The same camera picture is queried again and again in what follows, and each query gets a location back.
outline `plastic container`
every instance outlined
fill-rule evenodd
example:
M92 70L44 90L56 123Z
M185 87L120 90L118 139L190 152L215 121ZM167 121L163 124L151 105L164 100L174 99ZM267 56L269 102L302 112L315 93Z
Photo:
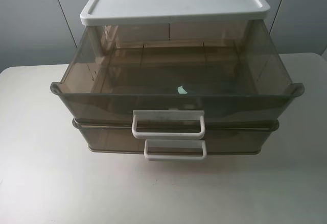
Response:
M204 110L208 122L276 120L304 92L262 20L87 27L51 90L78 122L133 110Z
M184 157L191 160L203 159L205 155L257 154L269 135L278 129L275 121L247 123L206 123L205 135L201 141L180 140L145 140L133 136L131 126L116 124L82 124L73 120L73 125L80 130L88 147L94 152L144 154L148 156ZM151 132L186 132L198 133L201 128L196 123L149 123L139 125L140 131Z

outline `white lid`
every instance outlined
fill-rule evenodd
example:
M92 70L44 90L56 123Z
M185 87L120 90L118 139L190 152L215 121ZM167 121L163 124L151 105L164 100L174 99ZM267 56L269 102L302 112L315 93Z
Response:
M89 0L80 17L86 26L263 19L269 8L265 0Z

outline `white handle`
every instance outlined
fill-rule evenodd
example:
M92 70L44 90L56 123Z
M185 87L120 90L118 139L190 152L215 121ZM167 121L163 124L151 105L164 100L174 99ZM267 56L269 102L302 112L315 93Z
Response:
M132 133L138 139L185 139L199 140L205 133L204 111L187 110L134 110ZM137 132L138 120L199 120L201 131L198 133Z
M178 148L202 148L202 156L178 156L148 154L149 147L178 147ZM149 161L198 161L206 158L205 141L196 140L146 140L144 146L144 157Z

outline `plastic drawer organizer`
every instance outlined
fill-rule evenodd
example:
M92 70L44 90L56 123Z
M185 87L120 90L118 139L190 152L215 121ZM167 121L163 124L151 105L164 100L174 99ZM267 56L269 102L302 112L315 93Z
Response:
M51 90L93 151L253 154L304 92L270 39L268 10L265 0L89 0L80 45ZM186 156L194 150L202 157Z

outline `table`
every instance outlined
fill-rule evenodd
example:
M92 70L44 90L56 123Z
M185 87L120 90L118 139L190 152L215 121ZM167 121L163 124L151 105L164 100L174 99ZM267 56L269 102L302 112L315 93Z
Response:
M258 155L148 162L92 153L50 83L67 65L0 74L0 223L327 223L327 62L281 55L306 91Z

